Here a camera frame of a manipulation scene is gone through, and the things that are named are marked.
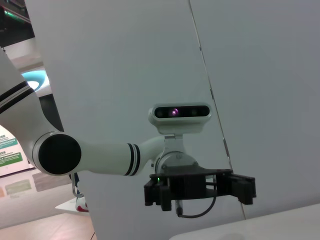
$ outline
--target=white base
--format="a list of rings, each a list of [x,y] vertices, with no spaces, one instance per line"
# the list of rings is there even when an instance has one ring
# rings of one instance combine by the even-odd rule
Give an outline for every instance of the white base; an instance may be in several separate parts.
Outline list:
[[[80,215],[80,216],[90,216],[89,212],[83,212],[83,211],[77,211],[76,210],[76,197],[66,201],[59,206],[56,206],[55,209],[59,210],[62,213],[66,214],[74,214],[74,215]]]

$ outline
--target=green led light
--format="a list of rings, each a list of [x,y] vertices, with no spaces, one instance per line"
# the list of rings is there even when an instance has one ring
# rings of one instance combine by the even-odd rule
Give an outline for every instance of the green led light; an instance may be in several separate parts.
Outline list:
[[[23,20],[21,18],[17,17],[16,15],[12,14],[11,12],[4,11],[4,14],[10,18],[17,20],[17,21],[23,22]]]

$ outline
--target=black joint cap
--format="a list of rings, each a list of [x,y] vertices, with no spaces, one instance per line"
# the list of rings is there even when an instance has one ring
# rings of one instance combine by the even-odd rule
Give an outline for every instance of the black joint cap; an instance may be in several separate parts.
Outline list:
[[[81,159],[81,148],[71,136],[55,134],[44,140],[38,157],[48,173],[63,175],[77,167]]]

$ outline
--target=purple light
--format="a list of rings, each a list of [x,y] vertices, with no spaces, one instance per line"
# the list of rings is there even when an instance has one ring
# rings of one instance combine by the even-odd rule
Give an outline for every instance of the purple light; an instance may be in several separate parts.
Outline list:
[[[176,109],[176,108],[175,108],[175,109],[172,111],[172,116],[177,115],[177,114],[178,114],[178,112],[179,112],[179,111],[178,111],[178,109]]]

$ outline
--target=teal light ring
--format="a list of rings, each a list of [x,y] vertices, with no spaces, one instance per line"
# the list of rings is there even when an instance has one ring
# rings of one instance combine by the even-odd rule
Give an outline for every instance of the teal light ring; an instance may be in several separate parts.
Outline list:
[[[34,91],[37,91],[41,86],[44,84],[46,79],[46,71],[39,70],[39,71],[29,71],[22,74],[24,79],[27,82],[37,82],[39,85]]]

